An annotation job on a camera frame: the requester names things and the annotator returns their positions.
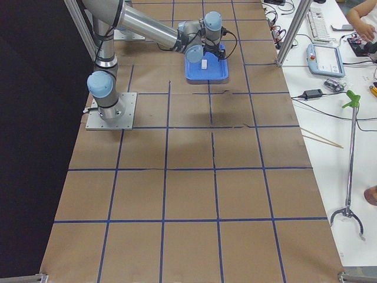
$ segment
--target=keyboard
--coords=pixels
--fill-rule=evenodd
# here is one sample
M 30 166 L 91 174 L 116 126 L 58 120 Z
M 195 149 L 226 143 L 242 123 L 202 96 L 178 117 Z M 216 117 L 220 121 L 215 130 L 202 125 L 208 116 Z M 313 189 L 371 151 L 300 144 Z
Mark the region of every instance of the keyboard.
M 307 22 L 309 23 L 314 43 L 328 44 L 332 42 L 326 28 L 325 18 L 320 8 L 309 8 L 309 12 L 307 12 Z

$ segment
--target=black wall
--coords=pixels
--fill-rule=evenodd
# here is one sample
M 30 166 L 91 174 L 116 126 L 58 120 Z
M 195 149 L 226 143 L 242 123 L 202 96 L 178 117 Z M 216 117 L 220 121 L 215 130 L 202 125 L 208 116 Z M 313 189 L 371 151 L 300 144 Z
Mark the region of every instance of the black wall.
M 92 62 L 63 0 L 0 0 L 0 278 L 39 272 Z

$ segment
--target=human hand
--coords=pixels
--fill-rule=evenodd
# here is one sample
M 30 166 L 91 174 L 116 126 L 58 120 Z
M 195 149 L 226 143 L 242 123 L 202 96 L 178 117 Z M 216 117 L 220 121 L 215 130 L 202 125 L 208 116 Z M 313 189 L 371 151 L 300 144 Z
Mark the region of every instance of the human hand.
M 361 39 L 369 42 L 374 40 L 376 29 L 373 25 L 366 24 L 364 22 L 360 22 L 357 26 L 355 26 L 356 31 L 360 35 Z

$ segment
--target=brown round object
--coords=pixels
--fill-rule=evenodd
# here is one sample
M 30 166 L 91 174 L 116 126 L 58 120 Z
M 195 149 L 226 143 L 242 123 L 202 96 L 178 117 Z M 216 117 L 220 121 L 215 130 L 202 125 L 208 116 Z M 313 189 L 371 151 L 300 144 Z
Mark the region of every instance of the brown round object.
M 370 187 L 364 191 L 364 197 L 371 205 L 377 206 L 377 186 Z

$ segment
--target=blue tray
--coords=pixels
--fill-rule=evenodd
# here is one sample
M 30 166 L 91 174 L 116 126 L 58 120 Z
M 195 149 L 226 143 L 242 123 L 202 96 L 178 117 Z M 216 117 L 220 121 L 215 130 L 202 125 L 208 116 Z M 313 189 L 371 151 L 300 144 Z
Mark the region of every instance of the blue tray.
M 223 44 L 220 44 L 221 49 L 225 49 Z M 203 59 L 207 60 L 207 69 L 201 69 L 201 61 L 198 63 L 190 63 L 186 59 L 185 62 L 185 76 L 189 83 L 192 84 L 207 84 L 210 83 L 221 84 L 226 83 L 229 73 L 228 64 L 226 60 L 218 60 L 215 55 L 207 52 Z

